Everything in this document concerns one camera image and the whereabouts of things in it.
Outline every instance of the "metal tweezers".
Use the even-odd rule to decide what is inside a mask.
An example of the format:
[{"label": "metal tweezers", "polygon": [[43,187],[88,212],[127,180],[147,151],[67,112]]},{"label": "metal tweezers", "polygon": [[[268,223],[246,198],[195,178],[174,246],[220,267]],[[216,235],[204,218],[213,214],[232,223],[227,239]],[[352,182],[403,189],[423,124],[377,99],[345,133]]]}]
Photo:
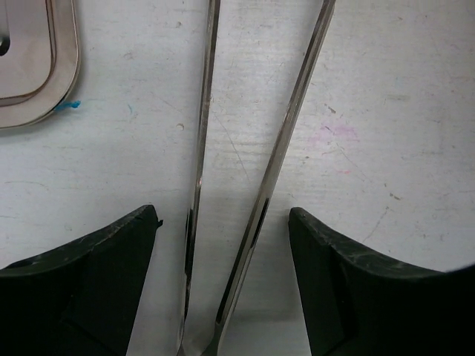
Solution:
[{"label": "metal tweezers", "polygon": [[324,0],[315,29],[310,39],[304,62],[298,74],[289,106],[287,107],[284,122],[279,130],[274,148],[272,150],[266,173],[263,176],[254,208],[247,223],[244,236],[232,267],[231,274],[217,311],[214,325],[214,334],[211,342],[201,354],[187,354],[183,347],[183,334],[185,321],[189,310],[189,298],[191,289],[191,273],[193,270],[194,244],[196,242],[198,208],[200,205],[201,184],[203,178],[203,163],[205,158],[206,132],[208,128],[209,107],[211,104],[211,91],[214,67],[214,55],[216,52],[217,26],[220,13],[220,0],[209,0],[208,19],[206,26],[206,47],[204,55],[203,82],[201,87],[201,104],[198,121],[197,145],[193,166],[193,178],[191,181],[190,210],[186,222],[186,254],[183,278],[182,314],[180,323],[178,356],[217,356],[229,319],[235,309],[249,263],[254,252],[255,243],[258,239],[269,201],[277,183],[284,157],[289,147],[292,132],[297,122],[305,93],[312,78],[313,69],[320,53],[330,19],[335,8],[335,0]]}]

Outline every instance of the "scratched white tabletop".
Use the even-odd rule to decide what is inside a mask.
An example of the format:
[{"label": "scratched white tabletop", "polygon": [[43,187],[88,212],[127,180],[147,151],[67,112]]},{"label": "scratched white tabletop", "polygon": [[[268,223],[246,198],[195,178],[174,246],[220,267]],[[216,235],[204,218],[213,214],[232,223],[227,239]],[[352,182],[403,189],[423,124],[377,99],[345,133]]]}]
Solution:
[{"label": "scratched white tabletop", "polygon": [[[0,267],[154,204],[129,354],[174,355],[206,0],[77,5],[81,105],[0,133]],[[192,335],[212,332],[320,6],[223,0]],[[474,48],[473,0],[337,0],[223,356],[310,355],[293,206],[409,263],[475,261]]]}]

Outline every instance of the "blue paint stain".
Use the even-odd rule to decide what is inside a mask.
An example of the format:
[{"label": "blue paint stain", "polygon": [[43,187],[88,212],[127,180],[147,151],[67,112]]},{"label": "blue paint stain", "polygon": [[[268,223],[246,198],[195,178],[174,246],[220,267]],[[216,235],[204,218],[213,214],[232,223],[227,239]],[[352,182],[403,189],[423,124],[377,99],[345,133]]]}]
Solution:
[{"label": "blue paint stain", "polygon": [[63,102],[54,108],[55,111],[61,111],[68,108],[77,109],[81,105],[81,100],[76,100],[75,102]]}]

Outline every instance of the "metal plate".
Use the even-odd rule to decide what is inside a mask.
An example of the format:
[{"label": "metal plate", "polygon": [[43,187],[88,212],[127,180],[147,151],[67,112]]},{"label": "metal plate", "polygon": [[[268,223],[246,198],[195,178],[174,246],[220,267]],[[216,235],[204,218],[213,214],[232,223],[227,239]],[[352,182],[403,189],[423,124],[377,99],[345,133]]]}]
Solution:
[{"label": "metal plate", "polygon": [[79,39],[73,0],[3,1],[10,48],[0,56],[0,128],[13,128],[44,119],[69,94]]}]

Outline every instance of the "white surface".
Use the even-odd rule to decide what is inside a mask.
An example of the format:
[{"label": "white surface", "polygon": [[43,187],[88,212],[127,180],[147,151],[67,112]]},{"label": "white surface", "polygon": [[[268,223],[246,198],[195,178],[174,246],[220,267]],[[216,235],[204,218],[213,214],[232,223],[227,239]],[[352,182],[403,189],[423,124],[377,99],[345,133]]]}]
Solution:
[{"label": "white surface", "polygon": [[[192,334],[212,331],[319,4],[223,1]],[[81,106],[0,133],[0,266],[155,204],[129,354],[173,355],[206,1],[78,5]],[[310,355],[292,206],[416,265],[475,261],[474,48],[473,0],[338,0],[223,356]]]}]

